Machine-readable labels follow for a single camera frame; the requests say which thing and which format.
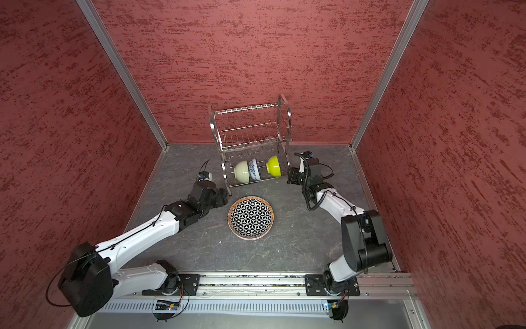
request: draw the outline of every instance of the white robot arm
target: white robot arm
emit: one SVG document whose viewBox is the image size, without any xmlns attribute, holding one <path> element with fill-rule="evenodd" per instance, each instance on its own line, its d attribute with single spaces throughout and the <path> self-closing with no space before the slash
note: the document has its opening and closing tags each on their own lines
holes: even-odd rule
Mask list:
<svg viewBox="0 0 526 329">
<path fill-rule="evenodd" d="M 299 168 L 290 168 L 287 183 L 301 185 L 307 209 L 325 209 L 341 225 L 343 255 L 329 264 L 325 273 L 327 289 L 333 283 L 345 282 L 367 268 L 392 259 L 380 214 L 356 207 L 329 183 L 332 176 L 322 176 L 318 159 L 312 152 L 294 153 L 300 158 Z"/>
<path fill-rule="evenodd" d="M 196 223 L 212 208 L 226 204 L 227 191 L 216 188 L 208 172 L 200 172 L 186 200 L 163 206 L 154 218 L 116 238 L 96 246 L 77 246 L 62 272 L 59 289 L 79 316 L 91 315 L 111 299 L 138 291 L 171 295 L 182 286 L 177 270 L 168 262 L 121 267 L 155 243 Z"/>
</svg>

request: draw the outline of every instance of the enclosure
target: enclosure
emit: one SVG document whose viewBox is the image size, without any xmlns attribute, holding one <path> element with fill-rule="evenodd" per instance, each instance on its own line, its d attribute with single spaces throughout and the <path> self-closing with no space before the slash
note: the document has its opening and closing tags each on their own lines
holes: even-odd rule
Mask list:
<svg viewBox="0 0 526 329">
<path fill-rule="evenodd" d="M 133 230 L 204 178 L 227 203 L 124 266 L 201 276 L 158 326 L 526 325 L 525 7 L 2 3 L 2 327 L 156 325 L 159 298 L 140 291 L 78 317 L 46 287 L 65 304 L 50 280 L 77 245 Z M 343 323 L 334 296 L 309 294 L 306 275 L 345 244 L 339 218 L 289 184 L 304 151 L 379 212 L 392 248 L 358 275 Z M 272 221 L 243 236 L 232 206 L 247 196 Z"/>
</svg>

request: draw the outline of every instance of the aluminum frame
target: aluminum frame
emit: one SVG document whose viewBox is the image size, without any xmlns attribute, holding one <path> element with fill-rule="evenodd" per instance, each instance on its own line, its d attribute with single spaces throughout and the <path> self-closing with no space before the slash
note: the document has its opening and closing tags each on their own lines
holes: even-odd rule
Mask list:
<svg viewBox="0 0 526 329">
<path fill-rule="evenodd" d="M 73 317 L 71 318 L 71 321 L 69 321 L 67 329 L 85 329 L 88 328 L 89 320 L 91 319 L 91 315 L 87 317 L 80 317 L 77 315 L 77 313 L 73 314 Z"/>
<path fill-rule="evenodd" d="M 389 55 L 387 64 L 383 69 L 380 80 L 378 81 L 378 85 L 372 94 L 371 101 L 369 102 L 363 118 L 358 125 L 358 129 L 352 138 L 351 149 L 356 150 L 358 144 L 360 144 L 363 134 L 365 133 L 367 126 L 369 125 L 369 122 L 371 121 L 372 116 L 374 115 L 376 108 L 380 103 L 383 93 L 386 91 L 389 81 L 391 80 L 398 63 L 400 62 L 404 51 L 406 50 L 409 40 L 413 35 L 414 29 L 417 27 L 418 21 L 420 20 L 420 17 L 422 17 L 424 9 L 426 9 L 427 3 L 428 0 L 414 0 L 411 8 L 409 8 L 409 13 L 407 14 L 406 20 L 402 26 L 402 29 L 400 30 L 397 40 L 394 43 L 394 47 L 391 51 L 391 54 Z"/>
<path fill-rule="evenodd" d="M 80 10 L 82 10 L 84 16 L 88 20 L 88 23 L 92 27 L 93 32 L 95 32 L 95 35 L 97 36 L 98 40 L 102 44 L 102 47 L 106 51 L 106 54 L 113 63 L 113 66 L 117 70 L 117 73 L 123 80 L 124 85 L 126 86 L 126 88 L 128 88 L 131 97 L 133 98 L 135 104 L 142 113 L 144 120 L 146 120 L 148 127 L 150 127 L 151 131 L 155 135 L 155 138 L 159 142 L 161 148 L 166 149 L 168 146 L 168 141 L 166 140 L 166 137 L 164 136 L 161 128 L 159 127 L 159 124 L 155 120 L 155 117 L 152 114 L 148 104 L 146 103 L 146 100 L 141 94 L 139 87 L 135 83 L 132 74 L 130 73 L 128 67 L 124 63 L 124 60 L 119 53 L 119 50 L 117 50 L 117 47 L 113 43 L 108 30 L 104 26 L 104 23 L 102 22 L 102 19 L 100 18 L 97 12 L 97 9 L 93 5 L 93 2 L 91 2 L 91 0 L 76 1 L 78 6 L 80 7 Z"/>
<path fill-rule="evenodd" d="M 161 154 L 159 154 L 159 158 L 157 158 L 157 162 L 155 163 L 154 169 L 151 171 L 150 177 L 148 178 L 148 181 L 144 186 L 143 192 L 140 194 L 139 201 L 137 201 L 137 204 L 135 205 L 135 208 L 131 213 L 131 217 L 128 221 L 128 224 L 126 224 L 124 232 L 128 232 L 129 230 L 137 226 L 137 220 L 139 219 L 140 211 L 143 209 L 146 198 L 148 197 L 148 194 L 150 193 L 150 190 L 154 185 L 155 179 L 159 174 L 159 171 L 163 165 L 164 159 L 166 158 L 169 149 L 170 146 L 168 145 L 166 148 L 161 150 Z"/>
<path fill-rule="evenodd" d="M 307 272 L 181 272 L 199 274 L 196 296 L 190 300 L 326 300 L 327 296 L 307 296 Z M 360 296 L 350 300 L 419 299 L 411 273 L 370 273 L 357 277 Z M 156 300 L 159 296 L 126 295 L 115 299 Z"/>
<path fill-rule="evenodd" d="M 409 323 L 411 323 L 413 329 L 431 329 L 420 300 L 409 299 L 404 300 L 403 303 L 406 307 Z"/>
<path fill-rule="evenodd" d="M 369 184 L 367 183 L 367 178 L 365 177 L 365 173 L 363 172 L 363 168 L 361 167 L 360 159 L 358 158 L 358 154 L 356 153 L 356 150 L 352 149 L 350 145 L 349 145 L 349 151 L 351 152 L 352 162 L 355 165 L 356 173 L 358 175 L 358 180 L 360 181 L 360 185 L 362 186 L 363 194 L 365 195 L 367 205 L 369 206 L 369 209 L 378 210 L 378 208 L 376 207 L 375 199 L 372 197 L 372 193 L 371 193 L 371 189 L 369 188 Z M 393 267 L 395 268 L 395 270 L 397 270 L 398 272 L 401 272 L 400 265 L 398 264 L 398 261 L 394 253 L 393 253 L 392 263 L 393 263 Z"/>
</svg>

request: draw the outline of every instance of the stainless steel dish rack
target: stainless steel dish rack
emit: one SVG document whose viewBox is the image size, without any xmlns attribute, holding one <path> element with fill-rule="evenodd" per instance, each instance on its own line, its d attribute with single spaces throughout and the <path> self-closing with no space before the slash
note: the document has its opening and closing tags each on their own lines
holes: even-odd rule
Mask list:
<svg viewBox="0 0 526 329">
<path fill-rule="evenodd" d="M 267 173 L 266 161 L 276 155 L 281 175 L 290 166 L 289 143 L 292 140 L 292 114 L 287 99 L 279 95 L 277 103 L 210 111 L 210 127 L 221 156 L 221 167 L 228 194 L 231 187 L 244 185 L 234 177 L 240 161 L 256 158 L 261 180 L 274 177 Z"/>
</svg>

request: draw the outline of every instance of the yellow-green bowl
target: yellow-green bowl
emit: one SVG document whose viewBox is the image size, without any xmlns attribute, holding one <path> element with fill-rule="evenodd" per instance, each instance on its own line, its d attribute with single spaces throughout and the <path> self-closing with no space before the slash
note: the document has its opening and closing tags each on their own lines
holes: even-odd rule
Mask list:
<svg viewBox="0 0 526 329">
<path fill-rule="evenodd" d="M 279 169 L 279 161 L 276 155 L 268 160 L 267 172 L 274 177 L 281 176 L 281 170 Z"/>
</svg>

